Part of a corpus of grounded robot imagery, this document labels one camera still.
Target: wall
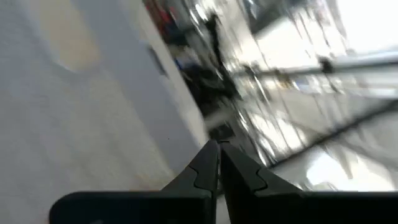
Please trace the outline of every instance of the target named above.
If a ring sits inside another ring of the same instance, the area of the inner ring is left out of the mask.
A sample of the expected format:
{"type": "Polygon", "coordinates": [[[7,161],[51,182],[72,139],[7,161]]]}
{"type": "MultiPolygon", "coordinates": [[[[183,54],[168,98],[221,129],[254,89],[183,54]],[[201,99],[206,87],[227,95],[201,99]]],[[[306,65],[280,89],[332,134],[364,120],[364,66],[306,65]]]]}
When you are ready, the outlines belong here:
{"type": "Polygon", "coordinates": [[[208,140],[203,118],[149,13],[139,1],[121,0],[121,2],[127,6],[125,9],[128,9],[126,12],[131,24],[139,28],[143,43],[152,46],[156,52],[167,73],[166,77],[161,76],[160,79],[173,96],[178,111],[188,129],[193,133],[197,144],[202,147],[208,140]]]}
{"type": "Polygon", "coordinates": [[[197,153],[119,2],[1,1],[0,30],[1,223],[45,223],[77,190],[159,189],[197,153]]]}

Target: white wall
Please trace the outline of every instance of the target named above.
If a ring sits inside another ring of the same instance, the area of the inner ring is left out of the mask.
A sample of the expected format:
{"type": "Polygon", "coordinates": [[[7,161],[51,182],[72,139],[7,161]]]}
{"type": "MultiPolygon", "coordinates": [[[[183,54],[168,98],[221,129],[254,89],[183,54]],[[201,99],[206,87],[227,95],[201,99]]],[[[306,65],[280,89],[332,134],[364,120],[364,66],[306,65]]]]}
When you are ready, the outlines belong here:
{"type": "Polygon", "coordinates": [[[158,55],[160,62],[167,72],[167,77],[161,76],[160,78],[166,89],[173,96],[178,111],[188,129],[193,133],[197,144],[202,147],[208,140],[203,118],[167,46],[164,44],[155,24],[152,22],[150,14],[140,1],[121,0],[121,4],[122,6],[127,6],[124,7],[128,9],[126,11],[127,16],[130,18],[131,24],[139,28],[142,42],[152,46],[158,55]]]}
{"type": "Polygon", "coordinates": [[[0,2],[0,222],[168,183],[203,139],[159,77],[119,2],[0,2]]]}

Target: bright light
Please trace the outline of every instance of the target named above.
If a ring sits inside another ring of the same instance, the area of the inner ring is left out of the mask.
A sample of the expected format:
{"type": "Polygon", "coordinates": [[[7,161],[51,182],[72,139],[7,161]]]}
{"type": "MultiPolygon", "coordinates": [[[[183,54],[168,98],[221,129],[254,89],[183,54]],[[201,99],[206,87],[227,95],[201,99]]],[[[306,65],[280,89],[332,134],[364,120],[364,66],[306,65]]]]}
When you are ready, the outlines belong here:
{"type": "Polygon", "coordinates": [[[302,131],[295,129],[290,123],[285,122],[283,119],[276,118],[274,124],[269,119],[265,119],[257,114],[251,114],[251,120],[259,131],[278,146],[279,153],[285,154],[289,148],[298,149],[302,147],[302,141],[304,141],[304,139],[301,139],[303,136],[302,131]]]}
{"type": "Polygon", "coordinates": [[[271,79],[264,80],[264,84],[268,90],[275,90],[278,87],[277,83],[271,79]]]}
{"type": "Polygon", "coordinates": [[[198,21],[197,17],[193,14],[193,12],[191,10],[189,10],[189,13],[191,14],[191,17],[195,21],[195,23],[199,24],[199,21],[198,21]]]}
{"type": "Polygon", "coordinates": [[[200,7],[199,4],[196,4],[196,5],[195,5],[195,9],[197,9],[197,12],[198,12],[199,16],[200,16],[202,19],[207,20],[206,14],[205,14],[205,12],[203,11],[202,7],[200,7]]]}
{"type": "Polygon", "coordinates": [[[398,19],[397,1],[338,0],[337,3],[349,44],[355,51],[366,53],[398,46],[398,31],[392,25],[398,19]]]}
{"type": "Polygon", "coordinates": [[[368,168],[370,165],[371,167],[376,167],[377,164],[361,157],[347,162],[349,164],[347,169],[352,173],[352,179],[347,176],[346,171],[339,164],[339,161],[336,161],[329,155],[322,155],[312,164],[307,171],[307,179],[313,185],[314,189],[318,189],[325,183],[328,183],[338,190],[347,191],[394,190],[394,184],[391,182],[391,179],[383,176],[382,167],[379,166],[378,169],[368,168]]]}

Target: black object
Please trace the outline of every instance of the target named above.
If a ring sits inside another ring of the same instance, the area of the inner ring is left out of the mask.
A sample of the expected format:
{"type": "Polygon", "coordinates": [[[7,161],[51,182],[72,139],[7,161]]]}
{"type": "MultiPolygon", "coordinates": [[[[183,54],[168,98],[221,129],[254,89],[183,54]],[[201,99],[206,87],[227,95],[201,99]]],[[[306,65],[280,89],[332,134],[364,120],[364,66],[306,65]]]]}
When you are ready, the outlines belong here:
{"type": "Polygon", "coordinates": [[[230,143],[209,141],[163,190],[70,194],[50,224],[215,223],[219,168],[232,224],[398,219],[389,211],[397,193],[302,192],[230,143]]]}
{"type": "Polygon", "coordinates": [[[231,128],[231,125],[227,122],[211,129],[209,131],[209,137],[213,140],[225,140],[235,137],[235,133],[231,128]]]}
{"type": "Polygon", "coordinates": [[[176,30],[175,32],[169,34],[169,36],[164,37],[164,42],[166,44],[175,44],[178,46],[188,46],[188,41],[185,36],[187,34],[191,34],[194,31],[195,31],[195,26],[184,27],[180,30],[176,30]]]}
{"type": "MultiPolygon", "coordinates": [[[[222,56],[221,48],[220,48],[220,35],[218,32],[218,17],[216,14],[212,14],[208,21],[206,21],[206,22],[201,21],[201,23],[203,23],[205,25],[205,27],[207,28],[207,30],[209,32],[210,42],[211,42],[211,50],[213,51],[215,58],[216,58],[215,67],[216,67],[217,71],[220,73],[222,79],[219,79],[218,75],[216,73],[212,72],[212,75],[207,75],[207,76],[216,78],[215,81],[220,82],[221,85],[216,86],[215,88],[209,88],[208,86],[206,86],[204,88],[203,88],[203,86],[201,86],[200,88],[202,90],[209,91],[209,94],[216,93],[215,96],[225,96],[229,99],[232,99],[235,96],[238,96],[238,91],[236,89],[234,81],[232,81],[232,79],[229,77],[228,71],[224,67],[223,56],[222,56]]],[[[174,35],[170,36],[169,39],[167,39],[165,41],[167,43],[173,43],[173,42],[177,41],[178,38],[185,37],[187,34],[190,34],[192,32],[195,32],[195,26],[186,27],[186,28],[180,30],[178,33],[175,33],[174,35]]],[[[184,71],[184,72],[189,74],[189,73],[192,73],[194,71],[194,69],[197,69],[197,71],[194,73],[198,73],[201,70],[208,70],[205,68],[198,69],[198,67],[196,66],[196,67],[191,67],[191,68],[185,69],[187,71],[184,71]]],[[[191,83],[189,83],[188,85],[191,85],[190,90],[194,95],[202,95],[203,94],[203,91],[199,90],[197,88],[197,86],[192,86],[191,83]]]]}
{"type": "Polygon", "coordinates": [[[334,68],[332,62],[326,57],[318,57],[319,64],[321,66],[321,71],[326,74],[334,73],[334,68]]]}
{"type": "Polygon", "coordinates": [[[182,72],[185,74],[183,79],[204,117],[220,108],[220,98],[231,96],[213,70],[192,65],[182,69],[182,72]]]}

